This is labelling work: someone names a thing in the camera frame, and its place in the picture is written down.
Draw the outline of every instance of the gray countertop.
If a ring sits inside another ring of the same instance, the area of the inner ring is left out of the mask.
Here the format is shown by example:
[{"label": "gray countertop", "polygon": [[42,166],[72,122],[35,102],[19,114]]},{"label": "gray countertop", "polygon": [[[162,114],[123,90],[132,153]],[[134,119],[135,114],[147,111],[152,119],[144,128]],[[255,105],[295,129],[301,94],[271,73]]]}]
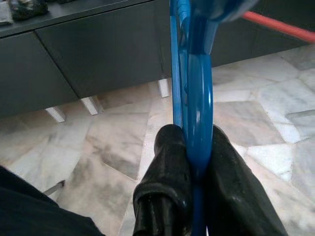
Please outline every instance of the gray countertop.
[{"label": "gray countertop", "polygon": [[49,12],[25,21],[0,27],[0,37],[35,30],[45,26],[112,11],[151,0],[76,0],[65,4],[48,3]]}]

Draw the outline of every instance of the red pole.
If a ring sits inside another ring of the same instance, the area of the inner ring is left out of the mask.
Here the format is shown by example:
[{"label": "red pole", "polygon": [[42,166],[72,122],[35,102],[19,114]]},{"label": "red pole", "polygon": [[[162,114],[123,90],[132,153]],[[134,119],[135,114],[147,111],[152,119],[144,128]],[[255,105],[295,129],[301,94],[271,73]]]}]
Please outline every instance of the red pole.
[{"label": "red pole", "polygon": [[283,23],[281,21],[277,21],[274,19],[271,19],[266,16],[262,16],[260,14],[248,11],[243,15],[244,19],[247,19],[249,21],[252,21],[254,23],[257,23],[259,25],[266,26],[268,28],[271,28],[273,30],[285,33],[287,35],[299,38],[301,40],[310,42],[310,43],[315,43],[315,33],[301,29],[296,26],[288,25],[286,23]]}]

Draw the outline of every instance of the marble floor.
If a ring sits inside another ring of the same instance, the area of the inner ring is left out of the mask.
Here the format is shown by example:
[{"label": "marble floor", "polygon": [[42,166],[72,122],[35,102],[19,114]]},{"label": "marble floor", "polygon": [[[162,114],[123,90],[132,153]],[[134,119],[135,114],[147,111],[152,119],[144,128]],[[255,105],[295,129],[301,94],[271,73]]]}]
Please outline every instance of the marble floor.
[{"label": "marble floor", "polygon": [[[315,234],[315,46],[213,69],[215,123],[263,184],[290,236]],[[132,235],[131,197],[154,157],[158,130],[172,122],[171,97],[156,82],[0,119],[0,164],[60,207],[91,217],[107,236]]]}]

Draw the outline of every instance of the cabinet leg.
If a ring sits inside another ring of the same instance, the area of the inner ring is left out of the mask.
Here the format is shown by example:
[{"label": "cabinet leg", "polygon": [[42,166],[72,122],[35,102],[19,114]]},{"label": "cabinet leg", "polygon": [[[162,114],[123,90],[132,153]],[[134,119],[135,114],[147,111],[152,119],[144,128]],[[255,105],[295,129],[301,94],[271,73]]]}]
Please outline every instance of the cabinet leg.
[{"label": "cabinet leg", "polygon": [[158,81],[158,87],[159,87],[159,92],[160,92],[162,97],[168,97],[170,95],[167,79],[159,80]]},{"label": "cabinet leg", "polygon": [[65,122],[65,114],[58,107],[50,107],[45,110],[55,121]]},{"label": "cabinet leg", "polygon": [[82,98],[81,101],[92,116],[98,114],[97,105],[93,97],[85,97]]}]

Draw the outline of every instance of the cabinet door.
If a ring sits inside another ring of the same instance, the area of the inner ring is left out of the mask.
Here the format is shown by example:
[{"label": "cabinet door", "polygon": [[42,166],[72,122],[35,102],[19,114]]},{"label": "cabinet door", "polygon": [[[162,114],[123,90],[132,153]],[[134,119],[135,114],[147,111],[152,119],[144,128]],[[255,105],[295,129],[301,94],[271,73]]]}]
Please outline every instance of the cabinet door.
[{"label": "cabinet door", "polygon": [[34,33],[0,39],[0,117],[76,99]]},{"label": "cabinet door", "polygon": [[155,1],[38,29],[80,97],[161,79]]}]

